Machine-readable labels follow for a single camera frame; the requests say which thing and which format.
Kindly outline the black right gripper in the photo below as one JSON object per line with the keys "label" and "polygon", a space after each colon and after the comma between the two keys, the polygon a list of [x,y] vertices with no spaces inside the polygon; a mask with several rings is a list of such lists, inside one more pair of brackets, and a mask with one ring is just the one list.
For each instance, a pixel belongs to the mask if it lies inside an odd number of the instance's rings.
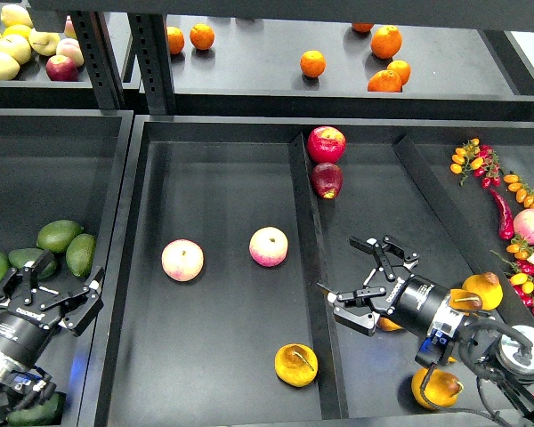
{"label": "black right gripper", "polygon": [[[391,315],[395,305],[405,290],[410,271],[419,263],[419,252],[406,251],[403,244],[392,236],[386,235],[381,241],[376,238],[363,240],[349,237],[349,244],[370,254],[376,261],[364,287],[340,293],[325,284],[317,286],[325,295],[334,320],[358,333],[373,335],[381,315]],[[394,255],[401,265],[393,265],[388,254]]]}

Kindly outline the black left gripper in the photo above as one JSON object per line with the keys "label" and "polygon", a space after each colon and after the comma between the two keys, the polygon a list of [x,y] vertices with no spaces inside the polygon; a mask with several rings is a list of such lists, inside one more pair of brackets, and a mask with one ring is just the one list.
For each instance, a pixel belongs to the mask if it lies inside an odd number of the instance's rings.
{"label": "black left gripper", "polygon": [[80,336],[97,317],[103,302],[100,296],[104,268],[92,269],[90,277],[80,287],[61,293],[45,286],[38,286],[38,275],[54,259],[54,254],[44,250],[33,263],[17,269],[10,264],[0,282],[0,308],[22,317],[44,329],[65,327],[74,336]]}

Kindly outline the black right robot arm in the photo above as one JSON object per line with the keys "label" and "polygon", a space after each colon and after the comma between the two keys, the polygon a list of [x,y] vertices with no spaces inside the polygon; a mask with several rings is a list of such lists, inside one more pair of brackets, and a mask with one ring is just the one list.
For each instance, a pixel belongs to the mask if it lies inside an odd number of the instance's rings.
{"label": "black right robot arm", "polygon": [[432,410],[451,412],[433,399],[433,380],[452,355],[473,373],[478,395],[491,382],[534,426],[534,327],[509,326],[483,309],[478,294],[448,290],[413,272],[419,255],[391,236],[382,240],[351,237],[352,247],[371,255],[375,268],[359,289],[327,290],[335,321],[366,336],[381,319],[420,338],[415,361],[425,374],[417,396]]}

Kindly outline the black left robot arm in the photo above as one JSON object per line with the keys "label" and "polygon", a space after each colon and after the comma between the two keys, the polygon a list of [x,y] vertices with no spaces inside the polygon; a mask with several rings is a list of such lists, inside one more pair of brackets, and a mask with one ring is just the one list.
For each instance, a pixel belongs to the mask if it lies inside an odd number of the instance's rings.
{"label": "black left robot arm", "polygon": [[63,293],[39,285],[39,275],[53,260],[46,250],[36,261],[8,269],[0,281],[0,424],[53,396],[56,384],[37,361],[59,329],[80,336],[103,307],[103,267],[94,267],[83,284]]}

